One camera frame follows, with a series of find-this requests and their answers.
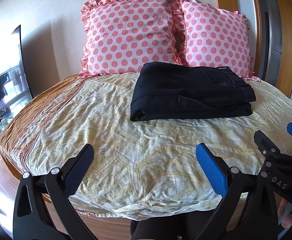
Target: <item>bedsheet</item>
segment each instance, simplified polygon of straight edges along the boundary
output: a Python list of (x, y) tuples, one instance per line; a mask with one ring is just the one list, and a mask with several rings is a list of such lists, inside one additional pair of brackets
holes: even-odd
[(142, 220), (217, 206), (221, 197), (195, 157), (201, 142), (249, 174), (263, 164), (253, 141), (257, 130), (292, 155), (286, 132), (292, 101), (268, 83), (248, 81), (257, 100), (247, 117), (131, 122), (138, 77), (69, 77), (35, 98), (0, 134), (0, 153), (10, 170), (48, 173), (90, 143), (95, 159), (70, 197), (73, 206), (98, 217)]

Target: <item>television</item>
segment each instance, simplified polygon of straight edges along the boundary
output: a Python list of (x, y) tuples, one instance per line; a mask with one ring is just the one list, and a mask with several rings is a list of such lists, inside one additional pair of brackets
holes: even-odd
[(0, 53), (0, 119), (13, 118), (33, 99), (25, 76), (21, 26), (7, 38)]

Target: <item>silver screw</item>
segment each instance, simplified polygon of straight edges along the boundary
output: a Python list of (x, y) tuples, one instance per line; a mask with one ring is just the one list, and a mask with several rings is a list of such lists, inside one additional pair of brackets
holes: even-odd
[(262, 172), (260, 173), (260, 175), (261, 175), (263, 178), (268, 177), (268, 174), (267, 174), (265, 171), (262, 171)]
[(239, 173), (239, 169), (237, 167), (231, 167), (230, 171), (234, 174)]
[(50, 172), (51, 172), (53, 175), (56, 175), (57, 173), (59, 173), (59, 168), (53, 168)]
[(25, 172), (25, 173), (23, 174), (23, 178), (26, 179), (26, 178), (29, 177), (29, 175), (30, 175), (29, 172)]

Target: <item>folded clothing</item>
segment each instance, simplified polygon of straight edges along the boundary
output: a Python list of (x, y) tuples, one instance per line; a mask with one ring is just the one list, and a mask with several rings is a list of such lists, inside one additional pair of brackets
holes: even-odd
[(252, 87), (228, 67), (151, 62), (136, 82), (130, 120), (247, 116), (255, 100)]

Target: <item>pillow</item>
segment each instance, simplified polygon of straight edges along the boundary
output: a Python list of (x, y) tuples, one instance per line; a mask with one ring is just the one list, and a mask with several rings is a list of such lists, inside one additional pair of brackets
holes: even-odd
[(82, 8), (87, 34), (83, 73), (137, 72), (144, 63), (179, 63), (170, 0), (90, 0)]
[(252, 76), (245, 16), (209, 4), (181, 3), (186, 42), (179, 56), (184, 65), (229, 66), (241, 77)]

